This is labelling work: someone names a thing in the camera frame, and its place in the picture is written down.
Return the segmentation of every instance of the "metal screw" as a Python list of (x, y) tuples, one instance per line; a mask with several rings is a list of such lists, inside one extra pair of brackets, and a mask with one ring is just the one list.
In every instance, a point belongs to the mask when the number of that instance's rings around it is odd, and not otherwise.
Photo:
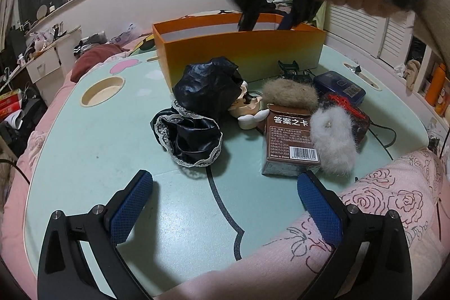
[(61, 217), (62, 211), (61, 210), (56, 210), (52, 213), (52, 219), (56, 220), (59, 219)]
[(388, 214), (393, 219), (398, 219), (400, 217), (398, 212), (396, 212), (395, 210), (389, 210)]
[(347, 206), (347, 211), (350, 212), (350, 214), (357, 214), (359, 212), (359, 208), (356, 205), (350, 204)]
[(91, 210), (92, 214), (94, 214), (94, 215), (101, 214), (103, 212), (104, 208), (105, 207), (103, 205), (95, 205)]

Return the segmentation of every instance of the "louvered door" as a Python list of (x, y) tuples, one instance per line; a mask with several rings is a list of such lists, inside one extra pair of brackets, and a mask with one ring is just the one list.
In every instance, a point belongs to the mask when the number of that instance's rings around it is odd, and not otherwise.
[(413, 37), (414, 12), (399, 12), (388, 19), (380, 59), (395, 67), (406, 61)]
[(379, 55), (385, 26), (385, 18), (372, 17), (348, 6), (327, 6), (325, 30), (357, 45), (373, 57)]

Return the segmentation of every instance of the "barcode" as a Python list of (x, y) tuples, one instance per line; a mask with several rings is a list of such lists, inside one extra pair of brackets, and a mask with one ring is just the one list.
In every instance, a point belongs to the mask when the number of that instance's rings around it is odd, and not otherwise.
[(359, 91), (361, 91), (361, 88), (359, 88), (358, 86), (356, 86), (354, 84), (352, 86), (344, 89), (344, 93), (347, 94), (348, 96), (350, 96), (351, 98), (356, 96), (359, 93)]
[(317, 151), (315, 149), (298, 148), (297, 146), (289, 147), (289, 155), (291, 159), (299, 159), (301, 161), (318, 162)]

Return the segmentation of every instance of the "forearm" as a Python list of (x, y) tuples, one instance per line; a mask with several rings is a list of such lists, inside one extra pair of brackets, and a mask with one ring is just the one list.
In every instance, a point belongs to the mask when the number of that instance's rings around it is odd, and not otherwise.
[(441, 51), (441, 57), (450, 66), (450, 0), (422, 0), (416, 14), (414, 35), (436, 54)]

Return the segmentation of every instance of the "blue gripper pad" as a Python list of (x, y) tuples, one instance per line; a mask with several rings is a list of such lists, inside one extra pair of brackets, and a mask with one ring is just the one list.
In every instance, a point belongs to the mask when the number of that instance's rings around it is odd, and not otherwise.
[(127, 240), (145, 203), (152, 194), (152, 190), (152, 175), (145, 172), (110, 221), (109, 233), (113, 245), (124, 243)]
[(306, 173), (298, 176), (297, 191), (323, 240), (337, 247), (343, 237), (342, 222)]

